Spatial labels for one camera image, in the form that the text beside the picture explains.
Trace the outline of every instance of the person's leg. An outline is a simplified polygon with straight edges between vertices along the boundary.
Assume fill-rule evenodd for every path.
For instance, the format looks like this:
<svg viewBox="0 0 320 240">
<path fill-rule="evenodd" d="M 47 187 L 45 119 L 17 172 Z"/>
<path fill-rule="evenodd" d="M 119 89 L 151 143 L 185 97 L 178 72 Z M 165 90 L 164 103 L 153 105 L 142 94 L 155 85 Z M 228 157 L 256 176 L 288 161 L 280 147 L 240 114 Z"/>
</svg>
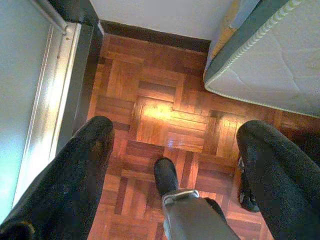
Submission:
<svg viewBox="0 0 320 240">
<path fill-rule="evenodd" d="M 199 197 L 193 189 L 178 190 L 176 168 L 171 160 L 160 158 L 154 165 L 154 176 L 169 240 L 239 239 L 214 200 Z"/>
<path fill-rule="evenodd" d="M 274 127 L 249 121 L 237 142 L 244 173 L 275 239 L 320 236 L 320 168 Z"/>
<path fill-rule="evenodd" d="M 34 179 L 0 225 L 0 239 L 87 239 L 113 142 L 112 122 L 92 118 Z"/>
</svg>

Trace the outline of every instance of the wooden parquet floor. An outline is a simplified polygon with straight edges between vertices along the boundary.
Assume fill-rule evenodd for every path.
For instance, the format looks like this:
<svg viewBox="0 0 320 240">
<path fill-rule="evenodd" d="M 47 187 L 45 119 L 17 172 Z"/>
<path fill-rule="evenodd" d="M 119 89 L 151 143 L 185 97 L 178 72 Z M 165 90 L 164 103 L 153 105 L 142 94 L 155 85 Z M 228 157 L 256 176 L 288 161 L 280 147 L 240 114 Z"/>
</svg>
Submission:
<svg viewBox="0 0 320 240">
<path fill-rule="evenodd" d="M 89 239 L 166 239 L 153 176 L 160 156 L 176 165 L 181 188 L 195 188 L 219 203 L 241 239 L 272 239 L 261 214 L 238 203 L 236 132 L 248 120 L 263 120 L 294 139 L 319 132 L 320 119 L 207 92 L 202 80 L 206 57 L 105 37 L 88 119 L 110 118 L 115 141 Z"/>
</svg>

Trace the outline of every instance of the black shoe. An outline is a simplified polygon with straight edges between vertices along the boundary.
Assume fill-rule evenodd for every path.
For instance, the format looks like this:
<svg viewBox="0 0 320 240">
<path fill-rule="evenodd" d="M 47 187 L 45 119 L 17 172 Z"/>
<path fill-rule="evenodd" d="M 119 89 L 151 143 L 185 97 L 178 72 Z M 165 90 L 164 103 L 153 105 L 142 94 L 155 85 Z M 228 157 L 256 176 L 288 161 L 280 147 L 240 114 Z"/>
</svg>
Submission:
<svg viewBox="0 0 320 240">
<path fill-rule="evenodd" d="M 252 213 L 260 212 L 256 199 L 250 189 L 249 181 L 244 172 L 241 173 L 241 188 L 240 188 L 239 200 L 240 200 L 241 207 L 243 207 L 245 210 Z"/>
<path fill-rule="evenodd" d="M 154 178 L 161 197 L 179 188 L 176 168 L 169 158 L 162 157 L 155 162 Z"/>
</svg>

